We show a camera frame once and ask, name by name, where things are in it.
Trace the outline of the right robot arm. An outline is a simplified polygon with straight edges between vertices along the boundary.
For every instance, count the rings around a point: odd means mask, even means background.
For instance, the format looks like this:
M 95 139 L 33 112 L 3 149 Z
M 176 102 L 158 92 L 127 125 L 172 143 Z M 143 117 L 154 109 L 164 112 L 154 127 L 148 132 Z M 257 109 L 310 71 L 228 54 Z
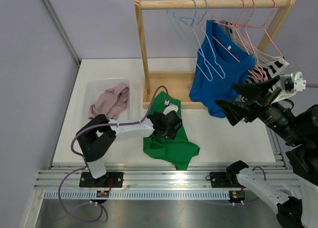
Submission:
M 216 99 L 227 120 L 235 126 L 241 120 L 262 121 L 293 147 L 286 156 L 300 184 L 298 199 L 279 191 L 239 160 L 226 168 L 226 182 L 251 190 L 276 215 L 283 228 L 316 228 L 318 226 L 318 106 L 294 116 L 290 108 L 279 101 L 283 92 L 306 89 L 305 80 L 276 76 L 257 83 L 234 83 L 232 89 L 245 101 Z

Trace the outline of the pink tank top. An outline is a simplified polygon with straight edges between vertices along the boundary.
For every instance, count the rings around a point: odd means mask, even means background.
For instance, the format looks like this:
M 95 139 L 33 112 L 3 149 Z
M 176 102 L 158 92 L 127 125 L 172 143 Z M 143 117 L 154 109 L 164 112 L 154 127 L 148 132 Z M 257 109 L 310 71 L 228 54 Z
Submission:
M 121 82 L 113 88 L 106 89 L 89 108 L 88 118 L 103 114 L 107 119 L 117 120 L 126 110 L 129 101 L 129 86 Z

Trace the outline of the grey tank top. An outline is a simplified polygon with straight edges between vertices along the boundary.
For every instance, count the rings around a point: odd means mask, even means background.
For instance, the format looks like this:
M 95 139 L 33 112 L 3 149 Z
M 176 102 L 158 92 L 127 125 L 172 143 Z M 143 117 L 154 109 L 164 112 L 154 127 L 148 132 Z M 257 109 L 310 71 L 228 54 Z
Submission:
M 280 58 L 280 57 L 274 57 L 274 56 L 270 56 L 268 54 L 265 54 L 264 52 L 258 50 L 255 47 L 252 49 L 250 43 L 248 41 L 246 41 L 241 36 L 240 33 L 236 34 L 236 31 L 235 31 L 234 27 L 232 27 L 232 24 L 230 24 L 229 22 L 227 22 L 225 20 L 220 20 L 219 22 L 220 22 L 219 26 L 231 38 L 231 40 L 236 45 L 241 47 L 243 50 L 247 49 L 250 53 L 256 54 L 259 62 L 268 63 L 271 61 L 276 61 Z

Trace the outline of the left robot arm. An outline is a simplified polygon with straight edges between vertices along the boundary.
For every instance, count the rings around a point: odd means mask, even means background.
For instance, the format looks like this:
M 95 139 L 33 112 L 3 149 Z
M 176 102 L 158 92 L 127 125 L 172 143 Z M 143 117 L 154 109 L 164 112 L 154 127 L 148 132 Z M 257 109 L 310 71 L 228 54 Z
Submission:
M 182 126 L 179 114 L 154 112 L 136 122 L 109 120 L 104 114 L 95 116 L 75 136 L 90 172 L 90 182 L 102 187 L 107 182 L 107 169 L 103 157 L 114 141 L 130 138 L 167 137 L 174 139 Z

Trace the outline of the green tank top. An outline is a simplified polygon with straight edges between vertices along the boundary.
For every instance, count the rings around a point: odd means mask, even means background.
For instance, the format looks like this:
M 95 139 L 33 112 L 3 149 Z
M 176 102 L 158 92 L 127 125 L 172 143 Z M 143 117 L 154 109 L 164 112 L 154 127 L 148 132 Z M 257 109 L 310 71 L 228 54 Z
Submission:
M 166 93 L 160 92 L 154 99 L 150 108 L 150 114 L 155 111 L 164 111 L 164 102 L 166 100 Z M 154 159 L 161 159 L 172 163 L 177 170 L 186 170 L 191 159 L 199 154 L 200 147 L 187 138 L 184 127 L 182 126 L 174 140 L 157 137 L 144 138 L 143 152 Z

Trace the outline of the blue tank top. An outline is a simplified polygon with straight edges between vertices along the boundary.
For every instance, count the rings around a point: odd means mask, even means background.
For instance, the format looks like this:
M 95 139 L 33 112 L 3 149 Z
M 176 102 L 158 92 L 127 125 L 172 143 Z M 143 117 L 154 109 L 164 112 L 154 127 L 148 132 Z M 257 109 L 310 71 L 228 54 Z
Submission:
M 214 20 L 207 20 L 189 98 L 201 102 L 211 116 L 225 118 L 215 100 L 236 100 L 238 93 L 232 84 L 244 83 L 254 66 L 250 54 L 237 46 Z

